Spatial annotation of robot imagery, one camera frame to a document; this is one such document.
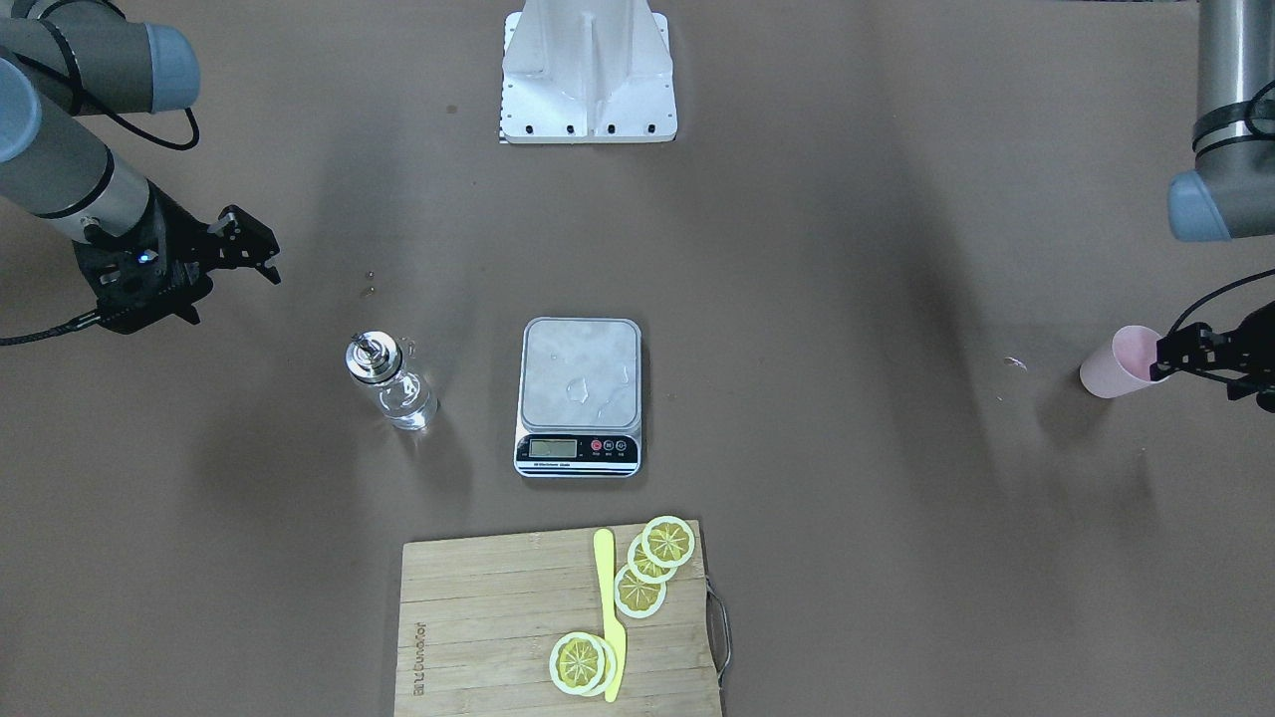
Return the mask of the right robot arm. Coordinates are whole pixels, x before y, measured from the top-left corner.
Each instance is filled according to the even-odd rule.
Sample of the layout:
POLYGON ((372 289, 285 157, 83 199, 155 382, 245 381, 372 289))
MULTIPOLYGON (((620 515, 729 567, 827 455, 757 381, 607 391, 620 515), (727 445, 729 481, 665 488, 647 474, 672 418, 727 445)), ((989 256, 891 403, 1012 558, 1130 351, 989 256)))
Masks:
POLYGON ((215 270, 280 282, 269 227, 237 205, 196 219, 83 124, 108 117, 191 151, 200 91, 194 46, 172 26, 133 22, 113 1, 3 4, 3 198, 68 236, 96 295, 89 313, 4 346, 91 327, 130 336, 171 315, 196 324, 215 270))

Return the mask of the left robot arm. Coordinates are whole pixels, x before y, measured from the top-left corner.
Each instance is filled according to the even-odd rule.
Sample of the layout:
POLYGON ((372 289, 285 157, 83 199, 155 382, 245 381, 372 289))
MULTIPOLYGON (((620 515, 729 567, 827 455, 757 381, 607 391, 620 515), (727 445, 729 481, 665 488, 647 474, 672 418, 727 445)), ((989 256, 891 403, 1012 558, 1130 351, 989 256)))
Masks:
MULTIPOLYGON (((1270 1, 1198 3, 1193 168, 1170 179, 1167 221, 1182 242, 1270 237, 1274 231, 1274 14, 1270 1)), ((1225 387, 1227 399, 1274 410, 1274 306, 1234 330, 1190 322, 1220 296, 1272 277, 1261 270, 1207 292, 1156 341, 1153 380, 1188 373, 1225 387)))

